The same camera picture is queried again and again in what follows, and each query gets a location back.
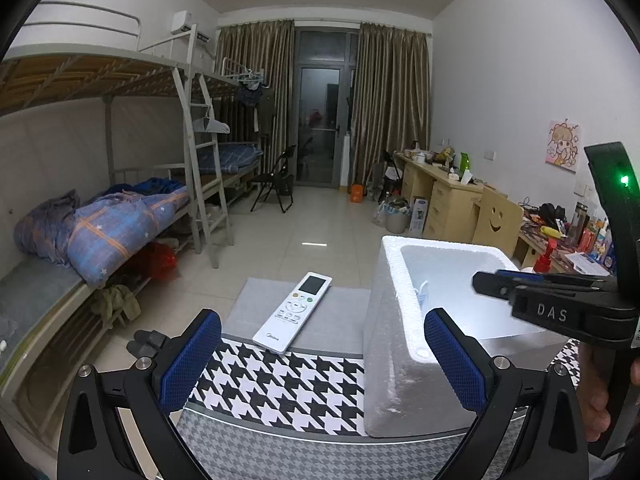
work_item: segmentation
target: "air conditioner remote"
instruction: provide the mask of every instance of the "air conditioner remote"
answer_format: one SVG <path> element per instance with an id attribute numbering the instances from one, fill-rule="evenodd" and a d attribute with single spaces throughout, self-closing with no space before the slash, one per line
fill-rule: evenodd
<path id="1" fill-rule="evenodd" d="M 284 354 L 331 285 L 331 278 L 308 272 L 255 333 L 253 341 L 276 354 Z"/>

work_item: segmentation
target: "tile floor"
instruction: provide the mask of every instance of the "tile floor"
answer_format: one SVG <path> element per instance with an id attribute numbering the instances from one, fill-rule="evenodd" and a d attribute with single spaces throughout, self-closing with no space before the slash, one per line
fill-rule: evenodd
<path id="1" fill-rule="evenodd" d="M 297 187 L 294 200 L 286 214 L 281 213 L 275 197 L 253 213 L 251 197 L 233 205 L 235 244 L 228 246 L 222 231 L 214 234 L 220 268 L 210 266 L 206 253 L 185 250 L 175 279 L 152 282 L 140 293 L 142 314 L 126 328 L 113 331 L 94 361 L 98 370 L 133 363 L 126 343 L 136 330 L 155 329 L 176 336 L 202 308 L 215 310 L 224 323 L 250 276 L 298 282 L 314 270 L 332 276 L 337 286 L 370 288 L 380 239 L 388 234 L 370 221 L 376 204 L 366 200 L 353 204 L 346 193 L 313 187 Z M 157 469 L 126 410 L 123 420 L 145 474 L 154 478 Z"/>

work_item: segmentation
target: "red bottle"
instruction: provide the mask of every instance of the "red bottle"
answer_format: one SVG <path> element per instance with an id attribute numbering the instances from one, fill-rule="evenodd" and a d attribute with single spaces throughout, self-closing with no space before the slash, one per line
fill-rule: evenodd
<path id="1" fill-rule="evenodd" d="M 556 250 L 558 242 L 555 238 L 549 238 L 546 243 L 546 253 L 540 254 L 533 266 L 534 272 L 549 272 L 551 270 L 551 253 Z"/>

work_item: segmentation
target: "black folding chair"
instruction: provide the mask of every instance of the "black folding chair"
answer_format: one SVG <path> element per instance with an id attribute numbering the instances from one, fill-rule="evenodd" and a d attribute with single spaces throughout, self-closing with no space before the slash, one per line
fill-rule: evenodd
<path id="1" fill-rule="evenodd" d="M 271 190 L 275 190 L 276 196 L 278 197 L 278 202 L 280 203 L 280 209 L 282 209 L 283 213 L 286 213 L 289 208 L 293 205 L 293 174 L 289 173 L 289 159 L 293 157 L 294 153 L 296 153 L 296 145 L 289 146 L 286 150 L 282 152 L 282 154 L 276 160 L 276 163 L 273 165 L 270 173 L 261 173 L 260 175 L 254 177 L 253 182 L 260 183 L 260 192 L 255 199 L 254 205 L 251 208 L 251 211 L 254 210 L 255 205 L 260 200 L 262 196 L 262 192 L 264 188 L 269 186 L 269 190 L 267 194 L 264 196 L 264 202 L 267 201 Z M 282 205 L 281 197 L 288 196 L 291 199 L 291 203 L 284 209 Z"/>

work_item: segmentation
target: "houndstooth pattern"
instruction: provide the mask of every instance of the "houndstooth pattern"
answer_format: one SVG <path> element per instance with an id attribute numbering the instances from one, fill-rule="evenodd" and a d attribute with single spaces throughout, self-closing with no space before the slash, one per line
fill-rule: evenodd
<path id="1" fill-rule="evenodd" d="M 362 359 L 273 354 L 223 338 L 191 402 L 274 428 L 366 436 Z"/>
<path id="2" fill-rule="evenodd" d="M 511 423 L 485 480 L 500 476 L 521 426 L 522 419 Z M 341 444 L 251 431 L 191 410 L 183 411 L 178 430 L 217 480 L 428 480 L 462 439 L 453 435 L 397 444 Z"/>
<path id="3" fill-rule="evenodd" d="M 578 386 L 580 382 L 580 365 L 578 363 L 578 345 L 580 342 L 577 339 L 569 339 L 566 345 L 562 347 L 562 350 L 558 352 L 558 355 L 554 358 L 553 363 L 562 363 L 569 370 L 571 380 L 574 383 L 574 388 Z"/>

